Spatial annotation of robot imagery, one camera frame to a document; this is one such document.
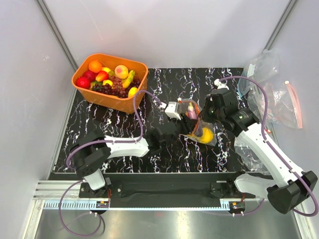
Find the purple eggplant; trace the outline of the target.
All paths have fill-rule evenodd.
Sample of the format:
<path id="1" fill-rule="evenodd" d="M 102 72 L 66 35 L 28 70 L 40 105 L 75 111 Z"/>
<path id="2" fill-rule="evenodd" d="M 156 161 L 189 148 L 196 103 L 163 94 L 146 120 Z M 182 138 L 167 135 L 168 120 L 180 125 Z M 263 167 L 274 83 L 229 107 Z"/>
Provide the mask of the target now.
<path id="1" fill-rule="evenodd" d="M 197 114 L 195 112 L 194 106 L 192 104 L 192 102 L 188 103 L 188 107 L 187 107 L 187 117 L 191 120 L 195 120 L 197 119 Z"/>

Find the clear zip bag orange zipper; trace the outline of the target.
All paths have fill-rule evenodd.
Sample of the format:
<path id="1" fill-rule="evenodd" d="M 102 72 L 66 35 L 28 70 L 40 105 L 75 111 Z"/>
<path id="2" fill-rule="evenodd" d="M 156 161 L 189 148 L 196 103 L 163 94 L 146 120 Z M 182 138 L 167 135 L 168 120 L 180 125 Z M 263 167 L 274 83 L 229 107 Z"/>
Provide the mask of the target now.
<path id="1" fill-rule="evenodd" d="M 202 108 L 194 100 L 178 98 L 178 103 L 179 103 L 178 112 L 187 117 L 187 107 L 188 107 L 188 103 L 189 102 L 192 102 L 192 104 L 194 106 L 194 109 L 195 109 L 195 112 L 197 114 L 197 125 L 196 125 L 194 131 L 191 134 L 187 134 L 185 136 L 187 136 L 189 139 L 191 139 L 191 140 L 193 140 L 195 142 L 200 143 L 199 138 L 202 136 L 202 133 L 203 133 L 202 129 L 204 127 L 207 127 L 207 128 L 212 130 L 213 135 L 214 135 L 214 139 L 213 139 L 213 141 L 211 143 L 206 144 L 206 145 L 215 146 L 216 143 L 217 143 L 217 139 L 216 139 L 216 136 L 215 136 L 215 133 L 214 133 L 213 124 L 205 122 L 201 118 L 200 113 L 202 111 Z"/>

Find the yellow lemon large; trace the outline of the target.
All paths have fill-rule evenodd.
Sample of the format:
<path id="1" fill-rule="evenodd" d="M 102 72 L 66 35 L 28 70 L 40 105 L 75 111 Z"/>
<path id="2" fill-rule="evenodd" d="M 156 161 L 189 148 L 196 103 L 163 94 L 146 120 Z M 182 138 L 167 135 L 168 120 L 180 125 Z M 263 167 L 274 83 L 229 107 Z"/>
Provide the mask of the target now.
<path id="1" fill-rule="evenodd" d="M 211 129 L 204 127 L 202 129 L 202 136 L 199 138 L 200 143 L 209 144 L 213 141 L 214 135 Z"/>

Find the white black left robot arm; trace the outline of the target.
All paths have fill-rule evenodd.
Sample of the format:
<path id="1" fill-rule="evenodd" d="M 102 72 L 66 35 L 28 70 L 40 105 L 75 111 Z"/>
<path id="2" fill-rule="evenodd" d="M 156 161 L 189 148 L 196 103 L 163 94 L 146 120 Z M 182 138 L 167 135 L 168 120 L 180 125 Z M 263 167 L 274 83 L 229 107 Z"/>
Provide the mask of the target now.
<path id="1" fill-rule="evenodd" d="M 104 135 L 96 130 L 73 146 L 67 157 L 67 167 L 75 170 L 77 176 L 88 183 L 96 197 L 103 197 L 108 185 L 100 169 L 110 158 L 134 156 L 151 157 L 174 143 L 181 134 L 190 134 L 196 128 L 197 120 L 182 115 L 181 119 L 169 119 L 159 128 L 144 136 L 119 138 Z"/>

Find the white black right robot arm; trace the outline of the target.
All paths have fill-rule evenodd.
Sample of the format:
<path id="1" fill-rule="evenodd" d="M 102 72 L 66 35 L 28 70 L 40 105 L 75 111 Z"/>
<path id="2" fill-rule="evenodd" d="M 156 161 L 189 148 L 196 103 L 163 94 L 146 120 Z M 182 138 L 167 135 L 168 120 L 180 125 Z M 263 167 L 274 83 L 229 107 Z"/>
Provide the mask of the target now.
<path id="1" fill-rule="evenodd" d="M 305 172 L 293 163 L 266 135 L 265 127 L 249 108 L 240 109 L 233 91 L 214 90 L 206 96 L 200 113 L 205 122 L 219 122 L 231 131 L 236 140 L 245 143 L 270 172 L 272 179 L 236 173 L 227 185 L 231 197 L 242 193 L 267 199 L 279 213 L 286 214 L 307 198 L 313 196 L 318 177 Z"/>

